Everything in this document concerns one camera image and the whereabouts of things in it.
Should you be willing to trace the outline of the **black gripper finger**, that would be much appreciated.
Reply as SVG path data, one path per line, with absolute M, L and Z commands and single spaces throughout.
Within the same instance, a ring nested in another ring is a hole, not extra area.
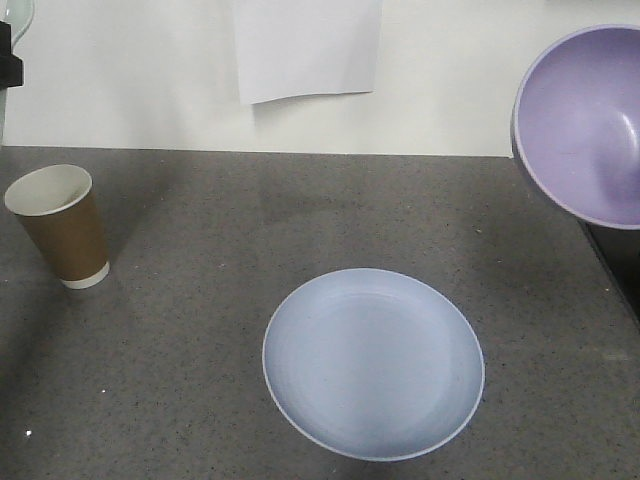
M 0 89 L 20 87 L 24 84 L 23 61 L 9 53 L 0 56 Z
M 10 55 L 12 53 L 11 46 L 11 26 L 4 22 L 0 22 L 0 55 Z

